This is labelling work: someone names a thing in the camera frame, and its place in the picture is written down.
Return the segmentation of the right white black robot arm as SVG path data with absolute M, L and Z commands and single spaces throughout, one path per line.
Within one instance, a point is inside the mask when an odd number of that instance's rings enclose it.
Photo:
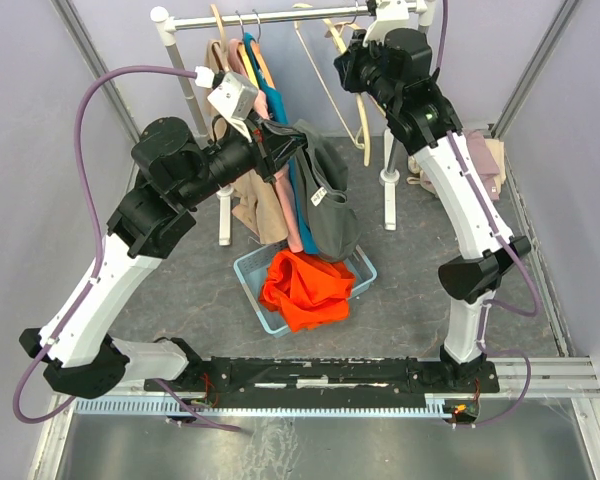
M 365 35 L 354 32 L 334 66 L 344 90 L 366 93 L 384 110 L 391 134 L 427 175 L 453 226 L 460 254 L 438 269 L 451 298 L 438 370 L 443 386 L 461 391 L 486 361 L 488 307 L 531 245 L 498 215 L 479 178 L 460 119 L 437 84 L 426 36 L 408 28 L 381 41 Z

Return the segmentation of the orange hanger of blue shirt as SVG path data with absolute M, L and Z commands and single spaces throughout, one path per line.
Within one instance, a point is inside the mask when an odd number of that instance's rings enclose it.
M 256 63 L 257 63 L 257 68 L 261 72 L 266 84 L 269 87 L 274 88 L 275 84 L 274 84 L 273 78 L 271 76 L 268 65 L 266 64 L 266 61 L 265 61 L 262 51 L 261 51 L 260 40 L 261 40 L 262 29 L 261 29 L 260 17 L 258 16 L 258 13 L 256 12 L 255 9 L 252 10 L 252 13 L 256 18 L 256 23 L 258 26 L 257 37 L 254 41 L 251 42 L 252 50 L 255 55 L 255 59 L 256 59 Z

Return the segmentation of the dark grey t shirt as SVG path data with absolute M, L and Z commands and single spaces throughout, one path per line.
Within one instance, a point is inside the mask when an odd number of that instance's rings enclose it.
M 349 257 L 361 236 L 359 220 L 348 200 L 348 166 L 337 149 L 305 120 L 294 128 L 307 144 L 297 151 L 293 179 L 299 213 L 317 254 L 334 263 Z

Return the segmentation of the orange t shirt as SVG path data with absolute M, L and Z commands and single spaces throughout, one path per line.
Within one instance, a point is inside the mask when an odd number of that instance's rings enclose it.
M 284 249 L 267 269 L 259 302 L 280 314 L 292 332 L 312 330 L 349 317 L 355 280 L 343 262 Z

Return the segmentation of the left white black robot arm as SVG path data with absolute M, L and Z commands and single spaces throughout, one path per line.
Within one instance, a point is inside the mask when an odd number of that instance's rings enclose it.
M 200 147 L 186 122 L 164 117 L 150 123 L 132 148 L 138 184 L 107 222 L 101 252 L 58 317 L 28 328 L 19 341 L 44 364 L 53 391 L 94 399 L 126 381 L 169 381 L 195 387 L 201 357 L 182 339 L 151 343 L 109 333 L 133 292 L 194 227 L 198 204 L 246 173 L 272 182 L 307 138 L 299 130 L 250 113 L 246 131 L 231 128 Z

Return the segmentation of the blue t shirt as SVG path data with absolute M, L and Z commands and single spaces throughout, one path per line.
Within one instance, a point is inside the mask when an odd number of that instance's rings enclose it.
M 252 39 L 249 40 L 249 45 L 252 48 L 251 42 L 254 41 L 255 38 L 251 34 L 250 34 L 250 36 L 252 37 Z M 257 63 L 256 63 L 256 59 L 255 59 L 253 50 L 250 52 L 250 55 L 251 55 L 252 61 L 254 62 L 254 69 L 256 70 L 256 75 L 258 77 L 259 88 L 264 92 L 264 94 L 266 96 L 267 105 L 269 107 L 269 112 L 272 115 L 273 120 L 276 122 L 282 123 L 282 124 L 288 124 L 288 119 L 287 119 L 286 111 L 285 111 L 285 108 L 283 105 L 282 96 L 275 88 L 271 88 L 266 84 L 261 72 L 257 68 Z M 318 248 L 315 244 L 315 241 L 310 232 L 310 229 L 307 226 L 307 223 L 303 218 L 303 214 L 302 214 L 302 211 L 300 208 L 300 202 L 299 202 L 299 197 L 298 197 L 299 190 L 298 190 L 298 185 L 297 185 L 296 178 L 295 178 L 295 175 L 296 175 L 295 158 L 292 158 L 289 161 L 288 165 L 289 165 L 289 178 L 290 178 L 291 186 L 292 186 L 293 193 L 294 193 L 294 206 L 296 209 L 296 217 L 297 217 L 297 221 L 298 221 L 299 234 L 300 234 L 300 238 L 303 243 L 304 251 L 307 254 L 317 255 Z

